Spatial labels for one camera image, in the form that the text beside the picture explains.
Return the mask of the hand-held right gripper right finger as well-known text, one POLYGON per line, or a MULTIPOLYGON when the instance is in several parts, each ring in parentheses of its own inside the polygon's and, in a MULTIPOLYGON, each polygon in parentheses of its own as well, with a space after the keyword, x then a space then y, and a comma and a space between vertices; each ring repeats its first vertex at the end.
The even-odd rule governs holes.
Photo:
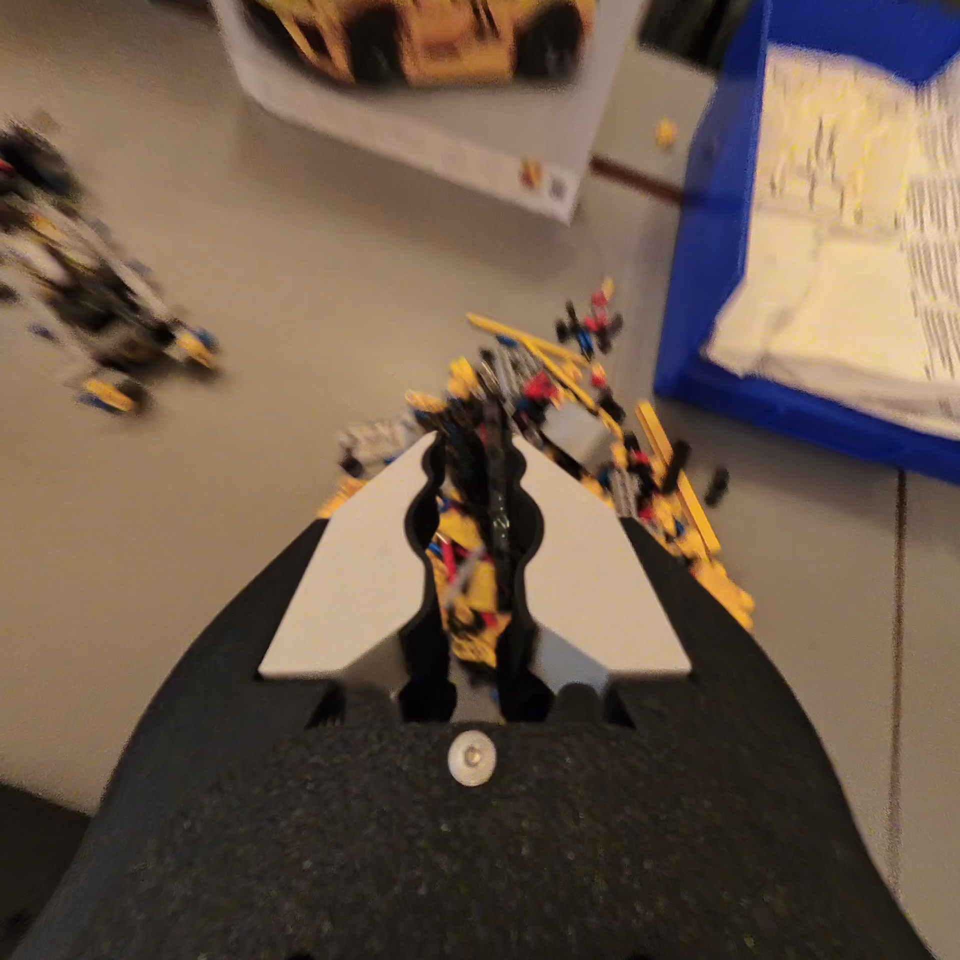
POLYGON ((603 700, 633 682, 692 671, 630 533, 614 509, 522 437, 503 442, 495 474, 495 547, 510 621, 496 642, 499 709, 540 722, 562 690, 603 700))

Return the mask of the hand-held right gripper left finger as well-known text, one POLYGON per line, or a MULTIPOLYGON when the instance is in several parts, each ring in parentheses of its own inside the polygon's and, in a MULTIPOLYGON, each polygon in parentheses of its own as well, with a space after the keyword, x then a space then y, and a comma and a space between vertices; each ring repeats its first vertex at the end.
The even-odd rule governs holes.
POLYGON ((263 681, 324 681, 393 696, 407 722, 457 704, 428 548, 446 444, 431 431, 333 512, 263 655, 263 681))

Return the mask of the pile of toy brick pieces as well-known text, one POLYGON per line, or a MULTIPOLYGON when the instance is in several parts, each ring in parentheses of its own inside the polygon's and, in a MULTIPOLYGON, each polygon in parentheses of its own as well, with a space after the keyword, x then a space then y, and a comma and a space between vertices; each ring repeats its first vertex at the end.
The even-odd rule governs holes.
POLYGON ((620 518, 640 523, 719 604, 752 630, 755 602, 731 579, 703 497, 687 477, 690 445, 670 440, 652 405, 634 408, 641 436, 624 424, 598 360, 623 328, 610 311, 614 282, 606 279, 580 315, 572 301, 556 321, 557 342, 477 314, 468 322, 495 339, 476 361, 451 362, 442 397, 409 390, 392 418, 345 429, 339 438, 341 479, 320 507, 327 520, 381 469, 431 430, 444 434, 447 478, 438 495, 439 529, 429 545, 443 627, 454 659, 492 675, 496 646, 509 623, 496 598, 493 534, 482 514, 477 463, 491 428, 484 402, 499 405, 505 425, 570 474, 620 518))

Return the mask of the toy car chassis assembly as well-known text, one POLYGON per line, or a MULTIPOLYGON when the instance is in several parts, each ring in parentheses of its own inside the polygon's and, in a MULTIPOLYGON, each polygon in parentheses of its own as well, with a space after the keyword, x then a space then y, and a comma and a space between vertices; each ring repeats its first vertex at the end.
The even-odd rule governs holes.
POLYGON ((150 270, 124 258, 83 200, 42 130, 2 125, 2 302, 24 306, 30 333, 72 357, 65 382, 80 403, 138 416, 157 375, 215 376, 219 342, 163 300, 150 270))

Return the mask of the grey desk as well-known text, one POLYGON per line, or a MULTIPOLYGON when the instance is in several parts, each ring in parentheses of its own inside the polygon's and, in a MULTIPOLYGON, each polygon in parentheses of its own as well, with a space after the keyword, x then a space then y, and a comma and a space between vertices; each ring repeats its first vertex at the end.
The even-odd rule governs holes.
MULTIPOLYGON (((213 24, 143 2, 2 2, 2 114, 44 112, 102 219, 222 342, 152 415, 78 403, 2 310, 2 781, 95 810, 189 642, 337 483, 342 427, 437 393, 473 311, 550 336, 612 277, 620 402, 650 396, 679 211, 605 176, 563 225, 288 126, 213 24)), ((958 958, 958 488, 683 405, 690 478, 754 632, 879 868, 958 958)))

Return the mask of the blue plastic bin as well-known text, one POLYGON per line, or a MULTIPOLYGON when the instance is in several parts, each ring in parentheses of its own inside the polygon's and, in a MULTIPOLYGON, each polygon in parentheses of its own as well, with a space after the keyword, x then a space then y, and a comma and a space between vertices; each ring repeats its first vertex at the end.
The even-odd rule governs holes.
POLYGON ((751 3, 726 45, 690 147, 654 392, 838 454, 957 485, 957 440, 762 378, 739 378, 702 355, 716 315, 745 272, 762 81, 773 43, 857 57, 918 85, 957 54, 959 20, 957 12, 935 2, 751 3))

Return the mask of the brown strip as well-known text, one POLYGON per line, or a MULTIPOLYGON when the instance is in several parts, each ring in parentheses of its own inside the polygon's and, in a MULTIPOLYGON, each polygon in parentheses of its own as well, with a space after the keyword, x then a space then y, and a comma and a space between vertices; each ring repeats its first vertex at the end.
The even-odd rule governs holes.
POLYGON ((638 194, 679 206, 683 202, 683 187, 661 177, 646 174, 629 165, 620 163, 611 157, 594 153, 590 156, 588 170, 594 176, 607 182, 622 186, 638 194))

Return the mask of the Lego instruction booklet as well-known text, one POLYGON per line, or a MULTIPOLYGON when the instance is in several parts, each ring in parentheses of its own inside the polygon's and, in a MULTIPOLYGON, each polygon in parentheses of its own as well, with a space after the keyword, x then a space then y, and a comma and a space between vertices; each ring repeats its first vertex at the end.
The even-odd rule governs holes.
POLYGON ((240 2, 212 2, 234 76, 277 120, 568 225, 615 75, 648 2, 600 2, 568 83, 357 89, 270 49, 240 2))

